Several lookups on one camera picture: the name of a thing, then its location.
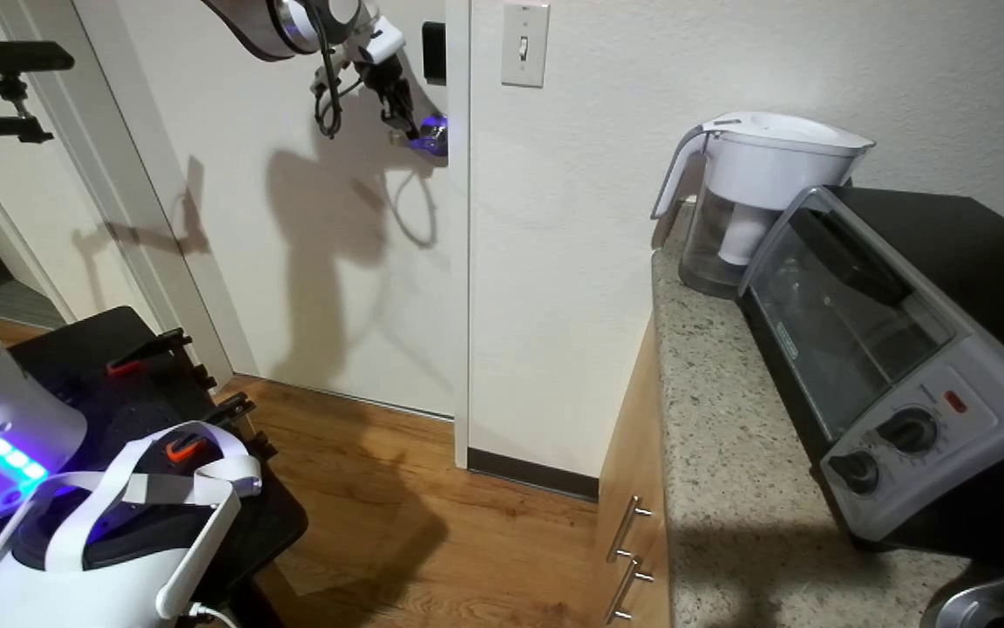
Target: light switch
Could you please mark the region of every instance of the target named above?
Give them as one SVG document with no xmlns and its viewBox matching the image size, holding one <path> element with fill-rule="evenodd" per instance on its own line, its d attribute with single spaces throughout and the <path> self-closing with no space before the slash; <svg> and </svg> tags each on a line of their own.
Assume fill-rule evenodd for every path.
<svg viewBox="0 0 1004 628">
<path fill-rule="evenodd" d="M 501 85 L 544 87 L 546 5 L 506 5 Z"/>
</svg>

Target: granite countertop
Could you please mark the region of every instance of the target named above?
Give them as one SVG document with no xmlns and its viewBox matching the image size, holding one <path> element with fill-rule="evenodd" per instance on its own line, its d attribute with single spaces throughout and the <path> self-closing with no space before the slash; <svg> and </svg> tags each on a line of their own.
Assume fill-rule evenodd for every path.
<svg viewBox="0 0 1004 628">
<path fill-rule="evenodd" d="M 676 628 L 919 625 L 966 563 L 859 551 L 810 476 L 738 309 L 685 290 L 665 251 L 653 258 L 653 288 Z"/>
</svg>

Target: wooden cabinet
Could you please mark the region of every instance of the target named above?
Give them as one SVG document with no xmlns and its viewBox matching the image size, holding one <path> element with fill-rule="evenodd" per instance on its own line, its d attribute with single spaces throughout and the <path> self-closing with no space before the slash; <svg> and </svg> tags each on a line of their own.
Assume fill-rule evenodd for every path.
<svg viewBox="0 0 1004 628">
<path fill-rule="evenodd" d="M 648 326 L 600 477 L 594 625 L 672 625 L 658 423 L 658 355 Z"/>
</svg>

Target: door frame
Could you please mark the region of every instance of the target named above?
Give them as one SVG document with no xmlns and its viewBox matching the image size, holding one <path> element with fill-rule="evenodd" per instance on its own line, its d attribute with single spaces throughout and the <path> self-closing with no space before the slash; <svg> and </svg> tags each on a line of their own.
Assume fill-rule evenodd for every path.
<svg viewBox="0 0 1004 628">
<path fill-rule="evenodd" d="M 87 96 L 81 96 L 81 85 L 70 87 L 70 78 L 64 74 L 42 74 L 33 85 L 102 219 L 108 230 L 120 229 L 112 239 L 150 303 L 155 320 L 159 327 L 185 327 L 196 338 L 193 353 L 220 384 L 228 384 L 237 361 L 231 353 L 234 347 L 243 347 L 234 342 L 231 353 L 222 347 L 222 332 L 237 337 L 237 326 L 228 327 L 228 316 L 234 316 L 231 296 L 214 294 L 214 288 L 222 290 L 222 283 L 208 283 L 208 270 L 196 270 L 196 256 L 185 256 L 172 219 L 185 208 L 185 183 L 159 184 L 180 177 L 180 168 L 159 177 L 158 162 L 142 155 L 150 125 L 148 133 L 135 125 L 122 96 L 108 81 L 108 56 L 102 51 L 108 33 L 99 38 L 87 13 L 106 13 L 106 6 L 94 0 L 0 0 L 0 28 L 9 38 L 56 38 L 77 56 L 73 81 L 85 78 Z"/>
<path fill-rule="evenodd" d="M 470 447 L 470 0 L 446 0 L 446 142 L 450 142 L 450 170 L 452 183 L 465 184 L 465 197 L 458 197 L 461 208 L 452 208 L 452 218 L 461 218 L 465 247 L 452 247 L 452 309 L 461 316 L 452 319 L 458 327 L 458 415 L 452 415 L 452 438 L 458 438 L 458 468 L 467 468 L 467 447 Z"/>
</svg>

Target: toaster oven door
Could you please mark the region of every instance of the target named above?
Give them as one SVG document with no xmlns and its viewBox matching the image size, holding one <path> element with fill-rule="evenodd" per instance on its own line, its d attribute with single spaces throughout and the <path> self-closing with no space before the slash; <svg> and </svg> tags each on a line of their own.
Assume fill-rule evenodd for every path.
<svg viewBox="0 0 1004 628">
<path fill-rule="evenodd" d="M 926 301 L 841 218 L 802 208 L 772 233 L 748 296 L 823 438 L 818 456 L 947 332 Z"/>
</svg>

